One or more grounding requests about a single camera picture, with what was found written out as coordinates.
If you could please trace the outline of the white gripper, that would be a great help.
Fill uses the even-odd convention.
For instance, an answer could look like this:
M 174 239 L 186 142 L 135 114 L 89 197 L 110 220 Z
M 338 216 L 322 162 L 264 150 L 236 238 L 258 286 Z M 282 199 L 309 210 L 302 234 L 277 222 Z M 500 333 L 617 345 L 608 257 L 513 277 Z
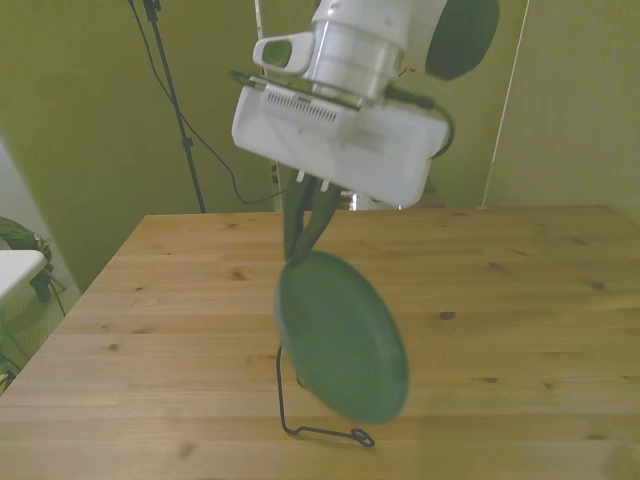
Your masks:
M 294 265 L 329 225 L 339 186 L 393 205 L 416 204 L 447 134 L 444 120 L 417 108 L 354 109 L 273 83 L 243 87 L 232 123 L 238 147 L 302 171 L 291 173 L 283 204 L 284 254 Z M 303 226 L 306 174 L 336 185 L 314 190 Z

